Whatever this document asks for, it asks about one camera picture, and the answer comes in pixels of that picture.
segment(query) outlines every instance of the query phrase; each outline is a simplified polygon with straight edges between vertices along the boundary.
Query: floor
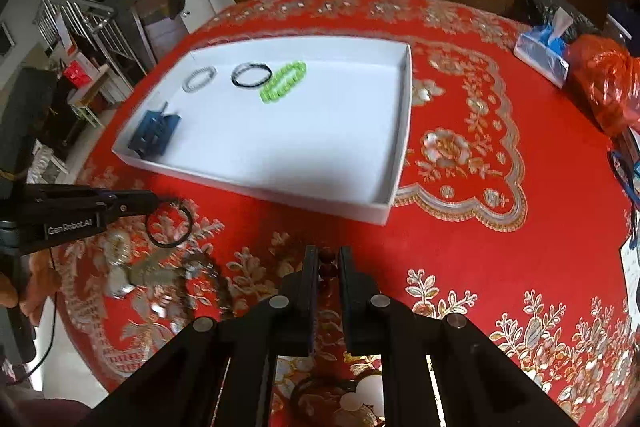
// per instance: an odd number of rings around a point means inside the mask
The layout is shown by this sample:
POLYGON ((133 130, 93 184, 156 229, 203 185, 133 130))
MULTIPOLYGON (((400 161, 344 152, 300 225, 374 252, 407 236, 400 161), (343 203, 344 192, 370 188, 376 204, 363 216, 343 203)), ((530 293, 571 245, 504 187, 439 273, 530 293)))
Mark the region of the floor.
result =
MULTIPOLYGON (((100 115, 100 121, 103 124, 108 124, 113 118, 114 112, 114 109, 105 111, 100 115)), ((84 165, 101 134, 101 128, 91 126, 87 126, 82 131, 66 161, 68 174, 62 172, 56 183, 73 184, 76 181, 82 165, 84 165)), ((32 363, 33 365, 40 360, 47 346, 49 346, 52 320, 53 303, 50 299, 47 299, 40 327, 36 328, 37 354, 32 363)), ((91 374, 89 368, 71 344, 60 316, 56 319, 51 352, 40 370, 31 377, 31 382, 34 389, 42 390, 47 398, 78 400, 89 407, 94 407, 107 396, 107 392, 98 383, 94 375, 91 374)))

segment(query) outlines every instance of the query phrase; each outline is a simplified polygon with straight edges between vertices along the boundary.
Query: red tablecloth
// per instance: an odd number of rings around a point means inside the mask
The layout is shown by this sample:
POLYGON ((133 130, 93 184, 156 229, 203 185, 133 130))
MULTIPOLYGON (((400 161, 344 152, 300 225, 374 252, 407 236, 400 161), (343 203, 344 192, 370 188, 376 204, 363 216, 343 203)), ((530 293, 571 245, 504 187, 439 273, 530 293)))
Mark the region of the red tablecloth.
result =
MULTIPOLYGON (((551 83, 514 58, 511 50, 523 29, 434 0, 253 0, 234 6, 187 37, 136 87, 78 183, 144 187, 190 200, 196 237, 186 247, 209 251, 223 267, 239 313, 276 292, 280 277, 300 262, 304 245, 351 245, 356 267, 372 274, 382 292, 431 317, 468 313, 581 425, 613 425, 636 391, 619 256, 629 204, 607 164, 609 140, 551 83), (300 34, 411 45, 410 139, 386 226, 151 174, 111 153, 123 123, 188 50, 300 34)), ((201 147, 215 146, 215 140, 212 127, 201 147)), ((141 226, 140 218, 111 226, 129 234, 138 258, 152 249, 141 226)), ((184 223, 165 220, 163 226, 167 237, 177 237, 184 223)), ((151 308, 161 289, 136 289, 125 299, 105 295, 105 241, 79 241, 55 254, 68 334, 113 390, 173 333, 151 308)), ((190 293, 196 315, 218 316, 206 283, 191 282, 190 293)), ((380 365, 375 357, 354 359, 344 352, 333 311, 335 281, 329 293, 315 357, 278 363, 273 410, 285 423, 287 398, 309 374, 356 378, 380 365)), ((370 410, 346 415, 338 399, 339 393, 310 394, 305 404, 328 415, 323 425, 375 425, 370 410)))

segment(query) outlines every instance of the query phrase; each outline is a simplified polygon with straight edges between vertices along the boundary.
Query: cable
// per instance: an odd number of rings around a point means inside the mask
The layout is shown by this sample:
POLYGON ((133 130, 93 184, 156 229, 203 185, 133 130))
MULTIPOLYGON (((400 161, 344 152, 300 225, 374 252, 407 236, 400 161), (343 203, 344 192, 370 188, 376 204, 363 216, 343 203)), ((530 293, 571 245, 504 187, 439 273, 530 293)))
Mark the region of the cable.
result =
MULTIPOLYGON (((55 270, 56 269, 56 262, 53 260, 53 252, 51 251, 51 248, 49 248, 49 256, 51 258, 51 265, 52 265, 53 269, 55 270)), ((53 338, 54 338, 54 335, 56 333, 56 315, 57 314, 58 314, 58 292, 55 292, 53 294, 53 322, 51 323, 51 339, 49 341, 49 347, 47 347, 47 350, 44 352, 44 355, 40 359, 40 362, 38 362, 35 365, 35 367, 33 367, 33 369, 31 369, 22 378, 18 378, 18 380, 13 381, 13 382, 8 382, 7 385, 20 385, 20 384, 24 383, 25 381, 29 380, 31 378, 31 375, 33 375, 33 373, 35 373, 40 368, 42 363, 49 356, 49 353, 51 352, 51 348, 53 347, 53 338)))
POLYGON ((149 217, 151 217, 152 214, 147 214, 145 217, 146 235, 149 236, 149 241, 151 241, 158 248, 175 248, 178 245, 181 245, 182 243, 184 243, 191 235, 191 232, 193 230, 193 216, 191 216, 190 211, 188 211, 187 207, 184 206, 182 203, 180 203, 180 205, 177 205, 177 206, 178 206, 178 210, 180 210, 185 216, 187 216, 187 221, 189 222, 189 226, 187 227, 187 231, 184 233, 184 235, 172 243, 160 243, 157 239, 155 239, 149 230, 149 217))
POLYGON ((640 208, 640 198, 633 186, 634 172, 619 151, 610 150, 607 153, 607 160, 609 160, 613 175, 631 201, 631 241, 629 242, 629 247, 635 248, 638 245, 638 216, 636 216, 636 212, 640 208))

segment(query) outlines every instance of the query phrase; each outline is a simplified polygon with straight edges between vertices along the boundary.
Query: metal railing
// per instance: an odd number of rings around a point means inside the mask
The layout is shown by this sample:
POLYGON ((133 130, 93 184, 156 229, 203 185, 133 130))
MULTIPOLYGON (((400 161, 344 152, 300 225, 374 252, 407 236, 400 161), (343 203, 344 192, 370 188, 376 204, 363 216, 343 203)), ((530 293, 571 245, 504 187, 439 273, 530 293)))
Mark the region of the metal railing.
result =
POLYGON ((115 20, 117 10, 91 0, 41 0, 34 24, 51 48, 60 38, 56 28, 58 13, 62 15, 66 28, 100 50, 113 71, 133 90, 130 78, 122 71, 114 54, 133 60, 143 74, 146 70, 115 20))

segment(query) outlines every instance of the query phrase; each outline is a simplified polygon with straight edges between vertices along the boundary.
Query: tissue box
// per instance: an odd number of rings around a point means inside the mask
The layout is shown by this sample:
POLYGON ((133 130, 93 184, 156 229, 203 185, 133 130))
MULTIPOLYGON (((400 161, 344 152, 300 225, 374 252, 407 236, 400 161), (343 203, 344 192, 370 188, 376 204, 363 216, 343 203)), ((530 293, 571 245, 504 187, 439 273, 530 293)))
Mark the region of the tissue box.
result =
POLYGON ((520 35, 513 54, 562 88, 569 71, 569 63, 561 55, 539 42, 538 35, 539 32, 536 29, 520 35))

